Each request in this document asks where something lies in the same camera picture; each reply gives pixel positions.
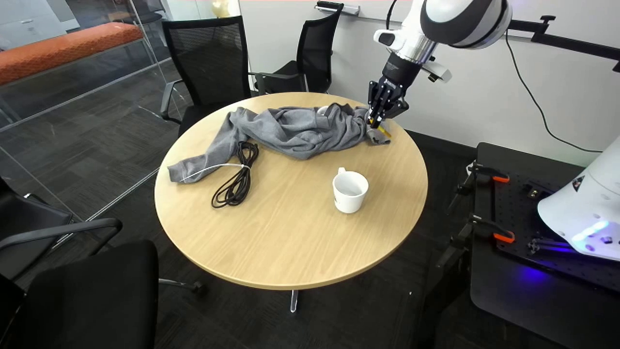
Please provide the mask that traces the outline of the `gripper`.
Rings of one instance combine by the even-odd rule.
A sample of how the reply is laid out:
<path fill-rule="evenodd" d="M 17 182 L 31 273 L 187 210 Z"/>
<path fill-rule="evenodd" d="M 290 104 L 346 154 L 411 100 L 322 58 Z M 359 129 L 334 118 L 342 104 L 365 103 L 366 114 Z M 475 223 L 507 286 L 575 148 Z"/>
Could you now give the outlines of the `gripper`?
<path fill-rule="evenodd" d="M 371 128 L 379 126 L 401 113 L 409 110 L 409 104 L 403 99 L 407 89 L 412 86 L 421 71 L 421 64 L 410 62 L 390 53 L 379 81 L 371 81 L 369 85 L 369 115 Z"/>

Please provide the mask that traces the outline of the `yellow pen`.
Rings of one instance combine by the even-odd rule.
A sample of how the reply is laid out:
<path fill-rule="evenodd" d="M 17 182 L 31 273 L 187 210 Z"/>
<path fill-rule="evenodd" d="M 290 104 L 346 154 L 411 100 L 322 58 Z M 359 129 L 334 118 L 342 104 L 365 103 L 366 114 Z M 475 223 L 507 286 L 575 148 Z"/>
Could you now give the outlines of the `yellow pen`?
<path fill-rule="evenodd" d="M 372 122 L 374 119 L 369 119 L 369 132 L 372 132 L 375 138 L 382 138 L 386 140 L 390 140 L 392 135 L 390 134 L 387 124 L 385 122 L 379 122 L 376 127 L 372 127 Z"/>

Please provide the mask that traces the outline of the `white mug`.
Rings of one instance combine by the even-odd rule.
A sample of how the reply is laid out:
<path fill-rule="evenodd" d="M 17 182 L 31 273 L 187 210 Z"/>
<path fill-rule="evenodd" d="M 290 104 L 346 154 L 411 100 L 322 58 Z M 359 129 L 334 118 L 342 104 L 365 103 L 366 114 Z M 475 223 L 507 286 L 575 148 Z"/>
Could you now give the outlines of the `white mug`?
<path fill-rule="evenodd" d="M 332 188 L 337 210 L 352 214 L 361 208 L 369 189 L 369 183 L 361 173 L 340 167 L 332 180 Z"/>

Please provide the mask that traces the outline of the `black mesh office chair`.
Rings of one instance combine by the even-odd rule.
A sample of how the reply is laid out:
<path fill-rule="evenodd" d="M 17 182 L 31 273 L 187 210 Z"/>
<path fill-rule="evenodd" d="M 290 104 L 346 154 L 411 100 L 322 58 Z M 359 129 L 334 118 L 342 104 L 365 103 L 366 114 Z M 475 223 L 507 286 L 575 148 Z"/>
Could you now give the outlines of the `black mesh office chair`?
<path fill-rule="evenodd" d="M 304 22 L 296 60 L 274 73 L 255 73 L 258 95 L 313 92 L 327 93 L 332 83 L 331 57 L 335 31 L 341 11 Z"/>
<path fill-rule="evenodd" d="M 162 33 L 180 78 L 168 82 L 160 115 L 179 124 L 179 135 L 204 117 L 251 97 L 248 49 L 241 16 L 162 22 Z M 183 83 L 192 105 L 182 119 L 169 115 L 176 84 Z"/>

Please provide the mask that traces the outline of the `grey hooded sweatshirt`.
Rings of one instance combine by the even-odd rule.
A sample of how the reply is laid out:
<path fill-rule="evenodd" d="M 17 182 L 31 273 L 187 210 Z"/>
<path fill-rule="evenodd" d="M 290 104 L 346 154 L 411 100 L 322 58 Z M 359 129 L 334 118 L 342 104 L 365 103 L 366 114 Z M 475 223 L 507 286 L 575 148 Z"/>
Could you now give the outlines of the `grey hooded sweatshirt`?
<path fill-rule="evenodd" d="M 168 167 L 176 183 L 195 183 L 228 162 L 248 139 L 276 152 L 306 160 L 324 152 L 338 152 L 363 141 L 388 145 L 390 137 L 367 122 L 368 109 L 337 103 L 321 108 L 286 107 L 256 113 L 237 108 L 224 118 L 203 155 Z"/>

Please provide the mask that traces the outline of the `whiteboard tray with eraser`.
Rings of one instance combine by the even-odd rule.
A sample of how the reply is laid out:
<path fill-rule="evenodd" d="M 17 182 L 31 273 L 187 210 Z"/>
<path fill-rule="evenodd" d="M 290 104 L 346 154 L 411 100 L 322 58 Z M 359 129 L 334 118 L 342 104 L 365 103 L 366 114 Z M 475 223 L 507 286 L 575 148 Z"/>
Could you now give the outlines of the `whiteboard tray with eraser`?
<path fill-rule="evenodd" d="M 341 11 L 341 13 L 355 17 L 359 16 L 360 11 L 360 6 L 350 6 L 347 4 L 326 0 L 318 0 L 314 8 L 319 11 L 323 11 L 324 13 L 336 13 Z"/>

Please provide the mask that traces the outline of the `black clamp with orange tip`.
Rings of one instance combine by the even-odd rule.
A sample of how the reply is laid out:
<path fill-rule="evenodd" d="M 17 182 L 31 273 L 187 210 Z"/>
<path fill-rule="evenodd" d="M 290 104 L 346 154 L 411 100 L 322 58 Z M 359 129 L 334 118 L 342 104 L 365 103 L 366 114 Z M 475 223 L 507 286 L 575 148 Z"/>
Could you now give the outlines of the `black clamp with orange tip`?
<path fill-rule="evenodd" d="M 474 160 L 466 167 L 467 177 L 465 181 L 456 186 L 455 193 L 461 196 L 468 196 L 478 180 L 479 176 L 489 177 L 494 182 L 509 183 L 510 176 L 496 168 L 484 166 Z"/>
<path fill-rule="evenodd" d="M 445 268 L 454 265 L 464 252 L 471 249 L 471 241 L 476 237 L 506 244 L 512 244 L 516 240 L 514 232 L 501 227 L 494 221 L 470 214 L 463 228 L 456 235 L 451 236 L 449 245 L 436 261 L 434 267 L 443 271 Z"/>

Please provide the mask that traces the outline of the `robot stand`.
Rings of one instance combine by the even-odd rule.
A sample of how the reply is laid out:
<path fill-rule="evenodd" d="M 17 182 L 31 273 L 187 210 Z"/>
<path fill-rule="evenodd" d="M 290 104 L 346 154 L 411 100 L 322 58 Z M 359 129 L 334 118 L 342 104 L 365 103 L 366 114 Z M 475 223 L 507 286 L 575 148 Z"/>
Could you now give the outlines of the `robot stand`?
<path fill-rule="evenodd" d="M 551 185 L 568 183 L 569 175 L 584 169 L 485 142 L 478 145 L 476 160 Z M 509 213 L 509 208 L 519 208 L 525 199 L 495 208 L 497 190 L 491 179 L 482 178 L 469 185 L 474 192 L 474 214 L 493 221 L 505 213 L 519 222 L 531 221 L 534 213 Z M 429 269 L 427 285 L 431 288 L 422 302 L 412 349 L 434 348 L 441 314 L 463 293 L 494 320 L 513 323 L 565 348 L 620 349 L 620 295 L 517 261 L 498 252 L 490 237 L 466 232 L 468 227 L 458 234 L 457 249 L 448 247 L 446 252 L 455 257 L 447 267 L 431 265 Z M 437 282 L 432 281 L 433 274 Z"/>

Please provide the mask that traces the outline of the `orange bench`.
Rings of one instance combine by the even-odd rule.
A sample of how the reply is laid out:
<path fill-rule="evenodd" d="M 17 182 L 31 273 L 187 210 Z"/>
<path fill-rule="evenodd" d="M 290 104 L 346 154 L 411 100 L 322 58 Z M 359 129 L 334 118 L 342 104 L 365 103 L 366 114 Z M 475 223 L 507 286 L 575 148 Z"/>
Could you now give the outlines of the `orange bench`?
<path fill-rule="evenodd" d="M 137 26 L 111 22 L 0 52 L 0 86 L 33 77 L 143 38 Z"/>

